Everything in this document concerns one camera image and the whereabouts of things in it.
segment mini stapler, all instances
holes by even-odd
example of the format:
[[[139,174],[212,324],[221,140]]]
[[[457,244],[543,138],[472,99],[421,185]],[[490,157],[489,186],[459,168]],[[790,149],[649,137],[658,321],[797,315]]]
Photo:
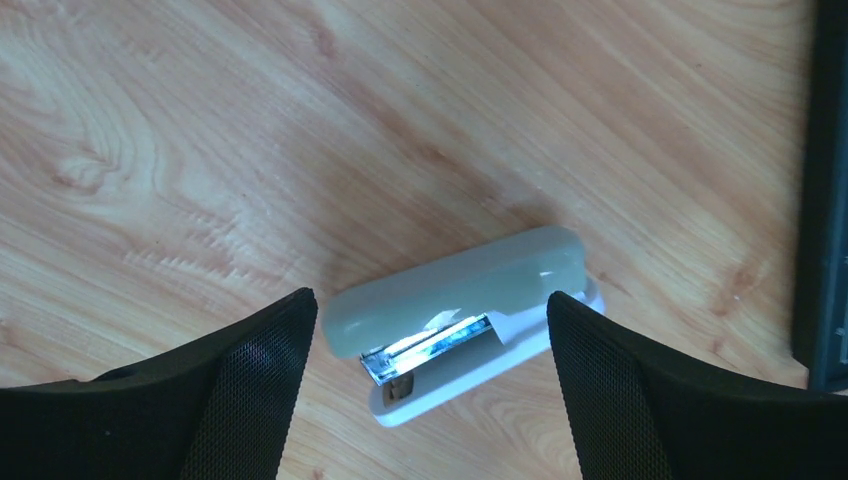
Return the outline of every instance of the mini stapler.
[[[338,358],[374,380],[369,406],[393,427],[550,348],[548,297],[603,313],[570,230],[548,226],[347,290],[321,320]]]

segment wooden table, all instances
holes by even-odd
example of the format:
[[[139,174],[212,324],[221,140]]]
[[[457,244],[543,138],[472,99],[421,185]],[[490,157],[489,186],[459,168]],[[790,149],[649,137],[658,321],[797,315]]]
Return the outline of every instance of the wooden table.
[[[298,286],[531,227],[609,316],[802,385],[812,5],[0,2],[0,385],[90,379]],[[316,333],[284,479],[579,478],[551,356],[386,430]]]

